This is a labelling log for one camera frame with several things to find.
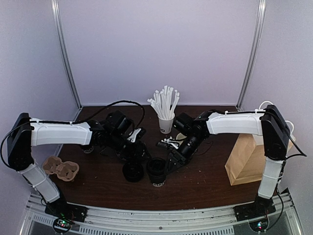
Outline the stack of black lids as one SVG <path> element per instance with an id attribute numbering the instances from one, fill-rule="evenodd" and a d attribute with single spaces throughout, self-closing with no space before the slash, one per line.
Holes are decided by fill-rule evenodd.
<path id="1" fill-rule="evenodd" d="M 127 162 L 122 168 L 123 175 L 128 182 L 136 183 L 144 177 L 144 169 L 140 163 Z"/>

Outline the stack of paper cups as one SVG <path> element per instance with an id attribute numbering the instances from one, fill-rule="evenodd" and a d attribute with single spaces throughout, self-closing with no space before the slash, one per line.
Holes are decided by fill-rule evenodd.
<path id="1" fill-rule="evenodd" d="M 81 145 L 80 148 L 85 154 L 90 154 L 94 151 L 94 146 L 92 145 Z"/>

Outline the brown paper bag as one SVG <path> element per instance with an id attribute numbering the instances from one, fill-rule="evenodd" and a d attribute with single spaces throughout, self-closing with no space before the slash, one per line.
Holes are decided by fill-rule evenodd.
<path id="1" fill-rule="evenodd" d="M 225 164 L 232 186 L 260 181 L 266 163 L 263 136 L 240 134 Z"/>

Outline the cardboard cup carrier tray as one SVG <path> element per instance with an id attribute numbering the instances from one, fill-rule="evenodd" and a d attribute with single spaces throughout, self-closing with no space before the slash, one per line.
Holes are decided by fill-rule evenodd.
<path id="1" fill-rule="evenodd" d="M 74 181 L 79 172 L 79 165 L 75 162 L 63 162 L 59 157 L 50 156 L 43 163 L 43 170 L 48 175 L 56 175 L 58 179 L 64 182 Z"/>

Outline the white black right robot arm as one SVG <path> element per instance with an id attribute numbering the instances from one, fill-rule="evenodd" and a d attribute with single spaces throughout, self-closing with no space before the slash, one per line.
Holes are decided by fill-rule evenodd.
<path id="1" fill-rule="evenodd" d="M 290 129 L 275 105 L 247 112 L 205 111 L 193 118 L 181 113 L 174 118 L 173 127 L 186 138 L 178 148 L 172 148 L 165 164 L 169 174 L 187 165 L 201 143 L 211 135 L 253 134 L 261 136 L 266 163 L 251 212 L 261 216 L 269 209 L 283 164 L 286 161 Z"/>

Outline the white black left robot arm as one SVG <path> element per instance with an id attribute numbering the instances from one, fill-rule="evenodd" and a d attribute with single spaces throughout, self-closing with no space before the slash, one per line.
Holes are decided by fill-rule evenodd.
<path id="1" fill-rule="evenodd" d="M 2 139 L 7 145 L 8 168 L 19 172 L 51 203 L 51 209 L 59 216 L 66 217 L 70 206 L 62 200 L 57 186 L 46 176 L 31 154 L 31 148 L 49 144 L 75 144 L 84 152 L 93 147 L 109 147 L 127 161 L 143 162 L 151 158 L 147 146 L 141 141 L 144 128 L 136 128 L 133 120 L 120 111 L 107 115 L 102 121 L 51 121 L 31 118 L 21 113 L 13 128 Z"/>

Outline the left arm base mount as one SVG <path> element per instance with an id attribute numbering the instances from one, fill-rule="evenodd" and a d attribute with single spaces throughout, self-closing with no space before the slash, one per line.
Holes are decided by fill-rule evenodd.
<path id="1" fill-rule="evenodd" d="M 64 198 L 59 198 L 55 202 L 47 202 L 42 198 L 45 205 L 45 213 L 55 216 L 52 228 L 59 234 L 69 232 L 76 222 L 84 222 L 88 208 L 84 206 L 69 204 Z"/>

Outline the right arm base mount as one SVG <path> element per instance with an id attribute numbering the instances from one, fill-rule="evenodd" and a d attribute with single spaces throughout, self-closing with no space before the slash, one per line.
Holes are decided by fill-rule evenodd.
<path id="1" fill-rule="evenodd" d="M 276 212 L 273 199 L 256 195 L 251 203 L 234 207 L 237 221 L 249 220 L 250 228 L 257 233 L 265 232 L 269 227 L 268 214 Z"/>

